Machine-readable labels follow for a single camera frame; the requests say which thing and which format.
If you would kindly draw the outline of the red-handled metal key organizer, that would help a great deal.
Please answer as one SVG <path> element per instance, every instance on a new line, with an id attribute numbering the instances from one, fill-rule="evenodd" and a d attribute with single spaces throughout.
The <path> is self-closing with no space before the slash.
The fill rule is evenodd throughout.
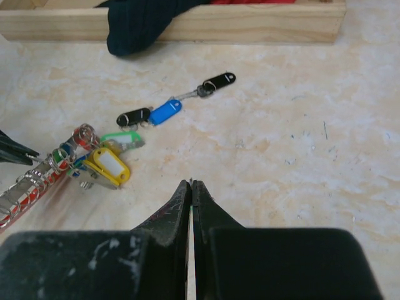
<path id="1" fill-rule="evenodd" d="M 98 144 L 99 138 L 94 128 L 82 124 L 35 168 L 19 176 L 13 185 L 1 193 L 1 231 L 22 216 L 72 169 L 82 150 L 91 151 Z"/>

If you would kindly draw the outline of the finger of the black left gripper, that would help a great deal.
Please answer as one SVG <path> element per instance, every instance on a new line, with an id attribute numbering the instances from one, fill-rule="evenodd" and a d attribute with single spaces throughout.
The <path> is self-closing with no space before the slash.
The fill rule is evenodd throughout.
<path id="1" fill-rule="evenodd" d="M 1 162 L 22 165 L 33 165 L 32 158 L 37 158 L 39 153 L 12 140 L 1 131 Z"/>

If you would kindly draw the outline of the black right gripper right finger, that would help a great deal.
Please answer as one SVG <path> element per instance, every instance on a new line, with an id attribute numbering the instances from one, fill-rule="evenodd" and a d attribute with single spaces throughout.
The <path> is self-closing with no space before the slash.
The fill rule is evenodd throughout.
<path id="1" fill-rule="evenodd" d="M 337 228 L 248 228 L 192 184 L 198 299 L 382 299 L 361 245 Z"/>

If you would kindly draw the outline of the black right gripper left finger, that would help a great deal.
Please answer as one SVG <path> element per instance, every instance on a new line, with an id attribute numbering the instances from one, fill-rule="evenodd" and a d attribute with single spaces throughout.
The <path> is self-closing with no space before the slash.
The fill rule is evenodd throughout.
<path id="1" fill-rule="evenodd" d="M 129 231 L 26 231 L 1 246 L 2 299 L 186 299 L 191 187 Z"/>

